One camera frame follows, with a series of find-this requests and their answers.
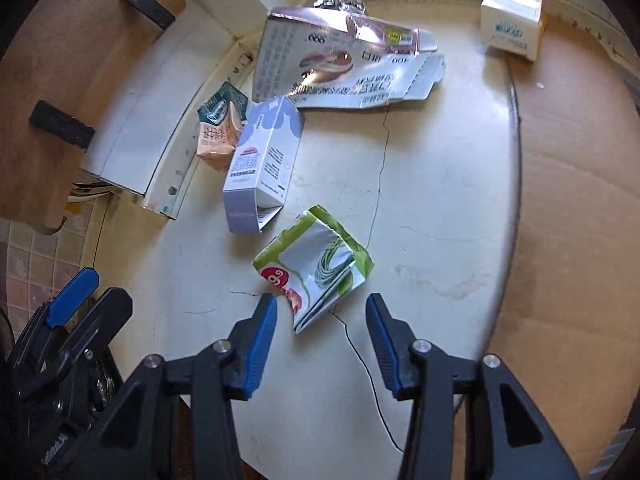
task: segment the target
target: red price tag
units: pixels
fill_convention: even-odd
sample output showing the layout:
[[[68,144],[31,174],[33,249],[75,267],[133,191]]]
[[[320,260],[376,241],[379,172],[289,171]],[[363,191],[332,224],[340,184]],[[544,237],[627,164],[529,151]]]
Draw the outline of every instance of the red price tag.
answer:
[[[271,285],[283,288],[289,281],[289,273],[280,267],[267,267],[263,269],[260,275]]]

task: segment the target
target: small white cardboard box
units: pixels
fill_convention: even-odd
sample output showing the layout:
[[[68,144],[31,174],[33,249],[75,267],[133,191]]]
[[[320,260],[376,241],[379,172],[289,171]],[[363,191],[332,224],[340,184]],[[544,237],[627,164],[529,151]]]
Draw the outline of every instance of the small white cardboard box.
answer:
[[[232,233],[253,235],[284,205],[304,118],[286,97],[255,104],[222,189]]]
[[[542,0],[483,0],[480,10],[482,43],[521,54],[535,61],[545,19]]]

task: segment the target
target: brown cardboard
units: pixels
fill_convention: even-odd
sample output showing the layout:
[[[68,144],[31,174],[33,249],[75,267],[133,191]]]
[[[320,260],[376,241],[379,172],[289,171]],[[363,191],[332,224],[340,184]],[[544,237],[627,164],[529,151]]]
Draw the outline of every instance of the brown cardboard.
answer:
[[[158,0],[172,13],[183,0]],[[121,0],[40,0],[0,60],[0,217],[39,229],[62,220],[79,148],[28,119],[39,99],[96,127],[161,29]]]
[[[520,116],[520,221],[488,351],[508,364],[581,475],[640,383],[640,120],[583,30],[549,20],[508,56]],[[456,474],[463,470],[457,421]]]

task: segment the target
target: white table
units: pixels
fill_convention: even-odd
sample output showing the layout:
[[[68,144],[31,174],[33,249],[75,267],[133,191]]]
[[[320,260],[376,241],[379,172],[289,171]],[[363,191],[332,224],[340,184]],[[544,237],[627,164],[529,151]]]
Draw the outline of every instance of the white table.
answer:
[[[325,314],[295,336],[278,298],[260,389],[234,404],[242,458],[270,480],[395,478],[410,403],[384,389],[367,295],[382,293],[417,336],[479,358],[508,270],[518,136],[506,64],[479,43],[479,7],[389,3],[370,13],[436,35],[447,72],[426,102],[306,111],[287,203],[261,236],[228,232],[224,176],[200,164],[176,221],[112,200],[98,245],[102,288],[123,286],[134,300],[112,345],[126,376],[146,354],[195,354],[250,316],[269,290],[251,260],[302,210],[323,205],[368,244],[376,267],[339,319]]]

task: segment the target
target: blue gripper pad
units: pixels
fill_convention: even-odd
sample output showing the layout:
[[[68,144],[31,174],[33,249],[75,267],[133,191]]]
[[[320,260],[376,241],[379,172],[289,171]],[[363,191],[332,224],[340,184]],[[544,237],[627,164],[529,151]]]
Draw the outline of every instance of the blue gripper pad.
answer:
[[[73,313],[78,310],[96,288],[100,277],[95,269],[85,267],[63,288],[60,293],[49,303],[49,315],[47,326],[55,328],[63,326]]]
[[[420,370],[411,362],[409,346],[415,341],[411,328],[391,317],[380,294],[367,298],[366,319],[386,389],[397,400],[414,398],[420,386]]]
[[[234,325],[228,339],[236,350],[236,362],[228,367],[232,375],[225,380],[231,398],[248,400],[260,386],[277,320],[275,297],[263,294],[251,318]]]

